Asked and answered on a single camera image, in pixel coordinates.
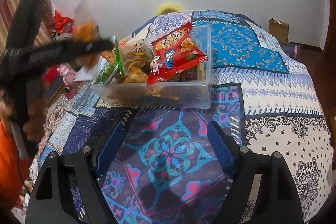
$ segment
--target red snack bag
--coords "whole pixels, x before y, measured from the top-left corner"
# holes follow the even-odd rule
[[[147,85],[165,81],[176,73],[208,60],[207,55],[190,39],[191,28],[188,22],[152,42],[154,57]]]

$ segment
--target curtain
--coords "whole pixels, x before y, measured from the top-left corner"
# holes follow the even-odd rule
[[[20,0],[0,0],[0,50],[6,46],[7,35],[14,13]],[[43,45],[50,42],[51,30],[53,27],[53,12],[51,1],[44,0],[44,13],[38,35],[35,38],[35,45]]]

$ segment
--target pink toy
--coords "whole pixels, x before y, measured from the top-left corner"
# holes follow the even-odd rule
[[[66,65],[60,65],[57,71],[63,76],[65,86],[73,86],[75,82],[75,72],[69,69]]]

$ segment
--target yellow round object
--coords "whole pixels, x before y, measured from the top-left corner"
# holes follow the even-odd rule
[[[160,8],[156,11],[156,14],[159,16],[180,11],[182,11],[182,8],[180,6],[171,3],[166,3],[160,6]]]

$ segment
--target blue gripper pad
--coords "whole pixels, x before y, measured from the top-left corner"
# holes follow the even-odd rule
[[[118,122],[97,155],[94,170],[97,179],[109,170],[123,139],[124,127],[121,122]]]
[[[220,166],[224,174],[228,174],[231,178],[235,176],[235,167],[234,167],[234,157],[230,153],[230,150],[223,141],[221,135],[215,128],[212,122],[208,123],[207,134],[212,149],[215,152],[217,160],[219,161]]]

